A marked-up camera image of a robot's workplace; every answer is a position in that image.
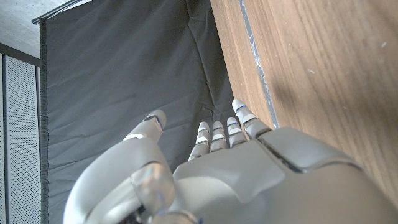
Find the robotic arm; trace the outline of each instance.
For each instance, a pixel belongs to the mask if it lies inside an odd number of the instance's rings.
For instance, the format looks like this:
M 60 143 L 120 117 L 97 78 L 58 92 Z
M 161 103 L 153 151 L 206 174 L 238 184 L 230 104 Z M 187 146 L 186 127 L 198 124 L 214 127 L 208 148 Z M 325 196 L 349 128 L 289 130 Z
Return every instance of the robotic arm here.
M 397 223 L 398 212 L 355 161 L 290 128 L 272 131 L 240 100 L 223 125 L 202 122 L 188 162 L 172 174 L 152 112 L 90 164 L 64 223 Z

